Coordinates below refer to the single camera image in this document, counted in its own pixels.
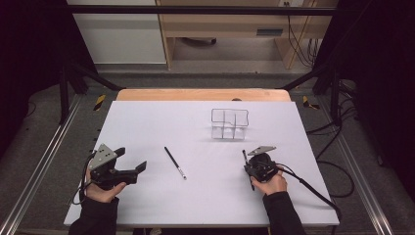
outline transparent grid box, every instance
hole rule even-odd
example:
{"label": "transparent grid box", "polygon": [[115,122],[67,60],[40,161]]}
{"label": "transparent grid box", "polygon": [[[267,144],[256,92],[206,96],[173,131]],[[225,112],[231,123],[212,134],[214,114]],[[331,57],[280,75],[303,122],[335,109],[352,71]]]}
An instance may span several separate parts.
{"label": "transparent grid box", "polygon": [[247,110],[211,110],[211,138],[245,139],[248,113]]}

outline pen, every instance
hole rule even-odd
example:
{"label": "pen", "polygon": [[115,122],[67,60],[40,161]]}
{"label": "pen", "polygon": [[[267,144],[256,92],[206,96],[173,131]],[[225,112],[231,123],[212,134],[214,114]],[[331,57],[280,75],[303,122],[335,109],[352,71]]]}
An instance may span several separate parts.
{"label": "pen", "polygon": [[164,147],[165,151],[168,153],[168,156],[171,158],[171,160],[173,161],[173,163],[176,165],[177,169],[179,170],[179,172],[182,174],[184,179],[187,179],[186,175],[184,175],[183,171],[181,170],[179,164],[176,162],[176,160],[174,159],[174,157],[170,154],[170,151],[168,151],[167,147]]}

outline metal rail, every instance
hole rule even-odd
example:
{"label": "metal rail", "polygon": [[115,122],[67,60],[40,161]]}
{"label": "metal rail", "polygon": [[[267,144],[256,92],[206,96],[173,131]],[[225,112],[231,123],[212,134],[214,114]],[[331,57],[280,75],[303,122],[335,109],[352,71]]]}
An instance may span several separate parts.
{"label": "metal rail", "polygon": [[69,126],[72,123],[73,118],[78,110],[81,99],[81,95],[75,95],[70,107],[69,117],[63,124],[59,125],[58,129],[56,130],[55,135],[46,148],[42,158],[39,161],[39,164],[37,165],[30,179],[27,181],[21,195],[18,198],[18,201],[15,203],[12,211],[9,213],[1,225],[0,235],[12,235],[15,234],[16,230],[18,229],[18,226],[21,223],[22,218],[27,211],[31,201],[33,200],[34,195],[39,188],[50,163],[54,159],[65,135],[67,134]]}
{"label": "metal rail", "polygon": [[[328,112],[328,104],[326,101],[317,97],[318,103],[321,104],[322,110],[328,120],[331,120],[331,116]],[[370,188],[369,182],[367,182],[366,177],[364,176],[362,170],[360,169],[357,161],[355,160],[353,153],[348,146],[345,137],[340,133],[338,136],[337,144],[339,151],[342,153],[343,159],[347,166],[347,169],[353,178],[357,192],[360,195],[360,199],[365,206],[369,217],[379,235],[392,235],[393,231],[386,218],[382,208],[376,199],[375,194]]]}

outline white table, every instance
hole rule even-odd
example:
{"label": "white table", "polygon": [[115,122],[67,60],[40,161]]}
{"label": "white table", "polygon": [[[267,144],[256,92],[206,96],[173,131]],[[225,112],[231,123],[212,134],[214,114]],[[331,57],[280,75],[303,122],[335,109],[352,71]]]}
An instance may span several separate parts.
{"label": "white table", "polygon": [[[210,138],[211,109],[248,110],[245,140]],[[242,150],[276,146],[272,160],[288,165],[329,198],[293,102],[115,101],[96,149],[126,148],[117,169],[147,161],[137,184],[119,195],[117,223],[129,227],[267,226],[262,195],[253,192]],[[184,180],[164,150],[166,146],[188,176]],[[289,193],[304,226],[337,225],[333,209],[286,175]],[[66,225],[79,218],[72,205]]]}

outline wire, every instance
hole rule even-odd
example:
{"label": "wire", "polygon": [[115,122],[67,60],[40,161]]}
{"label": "wire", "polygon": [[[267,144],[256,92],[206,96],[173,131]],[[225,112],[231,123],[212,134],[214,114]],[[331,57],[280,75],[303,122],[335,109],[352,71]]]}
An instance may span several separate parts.
{"label": "wire", "polygon": [[29,113],[29,114],[27,114],[26,116],[25,116],[25,118],[27,118],[27,117],[29,117],[29,116],[31,116],[31,115],[33,115],[33,113],[36,111],[36,104],[34,104],[33,102],[31,102],[31,101],[29,101],[28,102],[30,105],[32,105],[33,106],[33,110]]}
{"label": "wire", "polygon": [[[300,43],[297,41],[296,35],[294,34],[293,29],[291,28],[291,20],[290,20],[290,16],[287,16],[287,18],[288,18],[288,29],[289,29],[289,31],[288,31],[288,41],[290,42],[291,47],[294,49],[294,51],[296,52],[297,56],[299,57],[300,62],[301,62],[301,63],[302,63],[305,67],[309,67],[309,68],[311,68],[311,64],[310,64],[310,62],[309,62],[309,61],[305,58],[305,55],[304,55],[304,53],[303,53],[303,52],[302,52],[302,50],[301,50]],[[308,63],[308,65],[306,65],[306,64],[304,63],[304,61],[302,60],[302,58],[301,58],[301,56],[300,56],[299,52],[297,51],[297,48],[296,48],[296,47],[294,47],[293,42],[291,41],[291,33],[293,33],[293,37],[294,37],[294,39],[295,39],[295,40],[296,40],[296,42],[297,42],[297,46],[298,46],[298,48],[300,49],[300,52],[301,52],[301,54],[302,54],[302,56],[303,56],[304,60]]]}
{"label": "wire", "polygon": [[[286,7],[290,7],[290,3],[289,3],[289,2],[284,2],[284,6],[286,6]],[[310,61],[311,61],[311,62],[310,62],[310,61],[309,61],[309,57],[308,57],[308,59],[305,57],[305,55],[304,55],[304,53],[302,52],[302,49],[301,49],[301,47],[300,47],[300,41],[299,41],[299,40],[297,40],[296,34],[294,33],[293,28],[291,27],[291,18],[290,18],[290,16],[287,16],[287,19],[288,19],[288,29],[289,29],[289,31],[288,31],[288,41],[290,42],[291,47],[292,47],[292,48],[294,49],[294,51],[296,52],[297,56],[299,56],[299,59],[300,59],[301,63],[302,63],[305,67],[312,68],[312,67],[313,67],[313,65],[314,65],[313,60],[310,60]],[[293,34],[293,37],[294,37],[294,39],[295,39],[295,41],[296,41],[296,43],[297,43],[297,48],[299,48],[299,49],[300,49],[300,52],[301,52],[301,54],[302,54],[302,58],[301,58],[301,56],[300,56],[300,54],[299,54],[299,52],[298,52],[297,48],[293,45],[293,43],[292,43],[292,41],[291,41],[291,33]]]}
{"label": "wire", "polygon": [[323,195],[321,195],[317,190],[315,190],[311,185],[309,185],[307,183],[307,181],[305,181],[304,179],[298,177],[294,172],[289,172],[285,169],[281,169],[281,171],[290,174],[292,177],[296,178],[302,185],[304,185],[309,191],[311,191],[315,196],[317,196],[320,200],[322,200],[323,202],[325,202],[327,205],[329,205],[331,208],[333,208],[337,215],[338,215],[338,219],[342,220],[342,212],[340,210],[340,208],[338,206],[336,206],[333,202],[331,202],[330,200],[326,199]]}
{"label": "wire", "polygon": [[343,125],[340,124],[339,129],[336,133],[336,135],[330,140],[330,142],[323,148],[323,150],[320,151],[320,153],[315,157],[316,160],[318,160],[324,152],[333,144],[333,142],[336,140],[336,138],[339,136],[340,132],[342,131]]}
{"label": "wire", "polygon": [[330,195],[330,197],[333,197],[333,198],[347,198],[347,197],[349,197],[351,194],[353,194],[353,192],[354,192],[354,188],[355,188],[355,185],[354,185],[354,181],[353,181],[353,179],[351,178],[351,175],[344,169],[344,168],[342,168],[341,166],[339,166],[339,165],[337,165],[337,164],[333,164],[333,163],[330,163],[330,162],[327,162],[327,161],[321,161],[321,160],[319,160],[319,161],[317,161],[317,163],[318,164],[324,164],[324,165],[331,165],[331,166],[333,166],[333,167],[335,167],[335,168],[337,168],[337,169],[339,169],[339,170],[341,170],[346,176],[347,176],[347,178],[348,178],[348,180],[350,181],[350,190],[347,192],[347,193],[345,193],[345,194],[341,194],[341,195],[334,195],[334,194],[329,194]]}

